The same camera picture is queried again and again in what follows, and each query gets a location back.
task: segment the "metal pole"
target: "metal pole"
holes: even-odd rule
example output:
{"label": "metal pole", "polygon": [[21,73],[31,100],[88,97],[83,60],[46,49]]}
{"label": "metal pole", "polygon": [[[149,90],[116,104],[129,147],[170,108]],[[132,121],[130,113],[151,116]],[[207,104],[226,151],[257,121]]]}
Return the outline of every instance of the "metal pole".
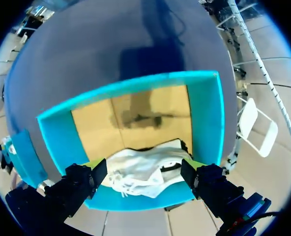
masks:
{"label": "metal pole", "polygon": [[250,33],[249,33],[248,29],[247,29],[247,26],[246,26],[242,16],[240,15],[240,12],[239,12],[239,10],[237,8],[237,5],[236,5],[235,1],[234,0],[228,0],[228,3],[229,3],[229,6],[230,6],[230,8],[231,8],[231,10],[233,12],[233,15],[235,16],[238,24],[239,24],[239,26],[241,27],[241,29],[243,30],[243,32],[244,32],[244,34],[246,36],[246,39],[247,39],[247,41],[249,43],[249,47],[252,50],[256,61],[258,62],[258,65],[259,65],[259,67],[260,67],[260,69],[261,69],[261,71],[263,73],[263,76],[264,76],[264,78],[265,78],[265,80],[267,82],[267,85],[270,87],[270,89],[271,89],[271,91],[272,91],[272,93],[273,93],[273,95],[275,97],[275,100],[277,101],[277,103],[279,105],[279,108],[281,110],[281,113],[282,113],[282,115],[283,115],[283,117],[285,119],[285,122],[287,124],[287,127],[288,127],[290,135],[291,135],[290,117],[289,117],[289,114],[287,113],[287,110],[286,110],[286,108],[285,108],[285,106],[284,106],[284,104],[283,104],[283,102],[282,102],[282,100],[281,100],[281,98],[279,96],[279,93],[277,92],[277,89],[273,85],[273,82],[272,82],[272,80],[271,80],[271,78],[269,76],[269,73],[266,70],[261,57],[259,56],[257,48],[256,48],[256,46],[255,46],[255,44],[254,44],[254,42],[253,42],[253,40],[252,40],[252,38],[250,36]]}
{"label": "metal pole", "polygon": [[[288,58],[288,57],[262,58],[262,60],[291,60],[291,58]],[[253,63],[253,62],[257,62],[257,60],[243,61],[243,62],[232,64],[232,66],[244,65],[244,64]]]}

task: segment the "teal box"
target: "teal box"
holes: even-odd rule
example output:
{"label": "teal box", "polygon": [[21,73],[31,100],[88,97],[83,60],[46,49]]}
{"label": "teal box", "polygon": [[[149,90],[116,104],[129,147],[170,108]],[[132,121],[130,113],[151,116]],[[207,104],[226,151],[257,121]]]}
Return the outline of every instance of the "teal box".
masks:
{"label": "teal box", "polygon": [[[17,154],[8,151],[12,144]],[[5,147],[14,168],[25,183],[37,188],[40,183],[47,179],[47,173],[35,153],[27,130],[11,136],[11,140],[6,143]]]}
{"label": "teal box", "polygon": [[[71,164],[84,164],[89,161],[72,117],[72,110],[103,99],[180,85],[187,85],[188,89],[193,158],[204,164],[219,165],[225,121],[219,74],[216,71],[182,71],[109,84],[64,101],[39,115],[37,119],[43,139],[59,172],[64,175],[65,168]],[[113,189],[100,186],[94,198],[86,200],[85,203],[91,209],[137,211],[168,207],[193,198],[187,184],[180,182],[169,186],[155,199],[145,196],[123,198]]]}

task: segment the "white rope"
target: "white rope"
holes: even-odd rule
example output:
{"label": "white rope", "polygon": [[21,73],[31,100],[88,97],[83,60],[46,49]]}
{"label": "white rope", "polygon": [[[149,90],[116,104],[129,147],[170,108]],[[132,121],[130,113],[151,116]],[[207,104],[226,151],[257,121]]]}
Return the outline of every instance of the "white rope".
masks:
{"label": "white rope", "polygon": [[246,39],[247,39],[247,41],[249,43],[249,47],[251,48],[251,50],[252,50],[252,52],[254,54],[254,57],[255,57],[256,61],[258,62],[258,65],[259,65],[259,67],[260,67],[260,69],[261,69],[261,71],[263,73],[263,76],[264,76],[264,78],[265,78],[265,80],[267,82],[267,85],[270,87],[270,89],[271,89],[271,91],[272,91],[272,93],[273,93],[273,95],[275,97],[275,100],[277,101],[277,103],[279,105],[279,108],[281,110],[281,113],[282,113],[282,115],[283,115],[283,117],[285,119],[285,122],[287,124],[287,127],[288,127],[290,135],[291,135],[291,121],[290,121],[290,118],[289,118],[289,114],[287,113],[287,110],[286,110],[286,108],[285,108],[285,106],[284,106],[284,104],[283,104],[283,102],[282,102],[282,100],[281,100],[281,98],[279,96],[279,93],[277,92],[277,89],[274,87],[273,82],[272,82],[272,80],[271,80],[271,78],[269,76],[269,73],[266,70],[266,68],[264,66],[264,63],[263,63],[262,59],[259,56],[259,53],[258,53],[258,51],[256,49],[256,46],[255,46],[255,44],[254,44],[254,42],[253,42],[253,40],[252,40],[252,38],[250,36],[250,33],[249,33],[249,31],[248,31],[248,29],[247,29],[247,27],[245,25],[245,22],[244,22],[242,16],[240,15],[240,12],[239,12],[239,10],[238,10],[238,8],[236,6],[235,1],[234,0],[228,0],[228,3],[229,3],[229,6],[230,6],[230,8],[231,8],[231,10],[233,12],[233,15],[235,16],[236,21],[238,22],[239,26],[241,27],[242,31],[244,32],[244,34],[246,36]]}
{"label": "white rope", "polygon": [[[252,4],[250,4],[250,5],[248,5],[248,6],[244,7],[244,8],[242,8],[242,9],[240,10],[240,12],[243,12],[244,10],[247,10],[248,8],[251,8],[251,7],[255,6],[255,5],[257,5],[257,3],[252,3]],[[235,17],[234,14],[231,15],[231,16],[229,16],[228,18],[226,18],[224,21],[221,21],[221,22],[217,25],[217,28],[218,28],[219,30],[223,30],[222,28],[220,28],[220,26],[221,26],[222,24],[224,24],[226,21],[228,21],[229,19],[232,19],[233,17]]]}

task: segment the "white folding chair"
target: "white folding chair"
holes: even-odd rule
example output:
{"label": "white folding chair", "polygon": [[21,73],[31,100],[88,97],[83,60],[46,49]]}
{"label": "white folding chair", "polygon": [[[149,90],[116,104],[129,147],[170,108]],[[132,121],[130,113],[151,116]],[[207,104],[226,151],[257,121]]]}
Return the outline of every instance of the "white folding chair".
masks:
{"label": "white folding chair", "polygon": [[[252,98],[249,98],[248,101],[242,99],[239,96],[237,96],[237,98],[245,103],[245,106],[237,114],[240,115],[237,124],[237,127],[239,128],[240,132],[237,131],[237,135],[240,136],[245,142],[247,142],[254,150],[256,150],[256,152],[258,152],[260,156],[267,157],[278,135],[278,126],[276,122],[274,122],[265,113],[259,110],[256,107],[255,101]],[[258,118],[258,113],[262,114],[270,121],[269,129],[264,137],[260,149],[258,149],[248,140],[250,131],[252,130]]]}

